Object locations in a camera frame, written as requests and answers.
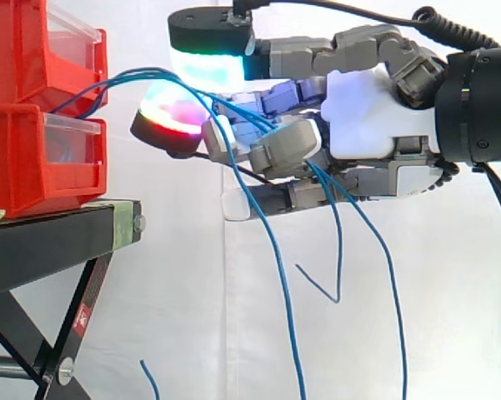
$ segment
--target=green light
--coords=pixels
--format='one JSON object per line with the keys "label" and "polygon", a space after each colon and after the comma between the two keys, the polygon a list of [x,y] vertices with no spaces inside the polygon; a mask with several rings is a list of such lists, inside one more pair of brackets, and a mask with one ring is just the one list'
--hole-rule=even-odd
{"label": "green light", "polygon": [[203,55],[172,49],[174,72],[188,85],[212,93],[234,93],[243,89],[243,58]]}

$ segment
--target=coiled black cable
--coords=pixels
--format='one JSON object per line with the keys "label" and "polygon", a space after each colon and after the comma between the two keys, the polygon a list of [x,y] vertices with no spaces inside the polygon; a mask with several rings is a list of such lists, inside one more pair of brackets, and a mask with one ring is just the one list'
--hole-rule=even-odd
{"label": "coiled black cable", "polygon": [[435,163],[435,167],[442,168],[443,174],[437,180],[437,182],[434,183],[432,186],[430,186],[428,189],[426,189],[425,192],[427,192],[428,190],[431,191],[442,187],[445,183],[452,181],[453,177],[459,174],[458,165],[454,164],[453,162],[444,161],[443,159],[438,160]]}
{"label": "coiled black cable", "polygon": [[413,15],[414,21],[422,22],[415,28],[427,38],[451,48],[471,52],[479,48],[499,48],[500,44],[483,33],[452,22],[432,7],[422,7]]}

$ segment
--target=metal rod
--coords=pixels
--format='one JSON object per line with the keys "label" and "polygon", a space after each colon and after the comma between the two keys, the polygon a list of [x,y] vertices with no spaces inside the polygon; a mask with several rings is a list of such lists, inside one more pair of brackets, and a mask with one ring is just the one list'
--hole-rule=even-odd
{"label": "metal rod", "polygon": [[10,357],[0,356],[0,378],[31,380],[26,371]]}

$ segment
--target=metal frame leg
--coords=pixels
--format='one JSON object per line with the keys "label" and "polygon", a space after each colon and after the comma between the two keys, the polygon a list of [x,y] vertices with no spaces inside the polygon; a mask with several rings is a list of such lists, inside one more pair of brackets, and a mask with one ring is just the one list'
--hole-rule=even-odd
{"label": "metal frame leg", "polygon": [[15,297],[0,293],[0,343],[12,356],[0,357],[1,378],[33,380],[39,387],[35,400],[90,400],[73,365],[112,255],[86,264],[53,347]]}

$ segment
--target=black cylindrical sensor cap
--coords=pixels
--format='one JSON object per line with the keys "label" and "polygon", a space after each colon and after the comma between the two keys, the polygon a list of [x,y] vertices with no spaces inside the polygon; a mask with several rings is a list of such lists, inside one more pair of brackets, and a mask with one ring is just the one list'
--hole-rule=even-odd
{"label": "black cylindrical sensor cap", "polygon": [[168,17],[171,46],[184,53],[242,56],[252,32],[252,18],[233,24],[230,7],[196,7]]}

